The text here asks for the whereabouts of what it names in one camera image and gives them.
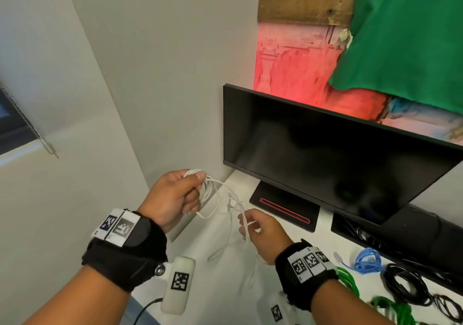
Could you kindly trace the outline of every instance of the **colorful painting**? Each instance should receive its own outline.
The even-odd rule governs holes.
[[[463,116],[362,88],[328,83],[345,42],[342,28],[260,23],[254,89],[288,100],[463,145]]]

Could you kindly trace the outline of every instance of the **window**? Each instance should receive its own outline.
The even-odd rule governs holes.
[[[0,155],[35,139],[32,130],[0,88]]]

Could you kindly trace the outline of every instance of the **green cable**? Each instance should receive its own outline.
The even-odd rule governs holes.
[[[395,303],[389,298],[376,296],[371,300],[373,307],[378,308],[392,308],[397,316],[397,325],[416,325],[416,321],[412,316],[412,308],[406,303]]]
[[[341,267],[338,267],[338,276],[339,281],[341,281],[345,287],[350,289],[354,295],[360,298],[360,292],[358,292],[354,277],[346,269]]]

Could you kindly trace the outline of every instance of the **hand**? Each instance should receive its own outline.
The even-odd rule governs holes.
[[[205,172],[183,177],[188,169],[171,171],[155,182],[138,212],[169,232],[188,211],[200,209],[200,192]]]
[[[267,264],[275,265],[275,259],[286,248],[294,242],[286,234],[281,224],[272,216],[258,209],[250,209],[245,212],[248,223],[249,237],[251,242],[256,246],[260,256]],[[245,227],[243,226],[243,215],[238,216],[240,228],[239,232],[245,236]]]

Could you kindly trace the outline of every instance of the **green fabric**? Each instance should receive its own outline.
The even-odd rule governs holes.
[[[463,114],[463,0],[355,0],[353,41],[329,82]]]

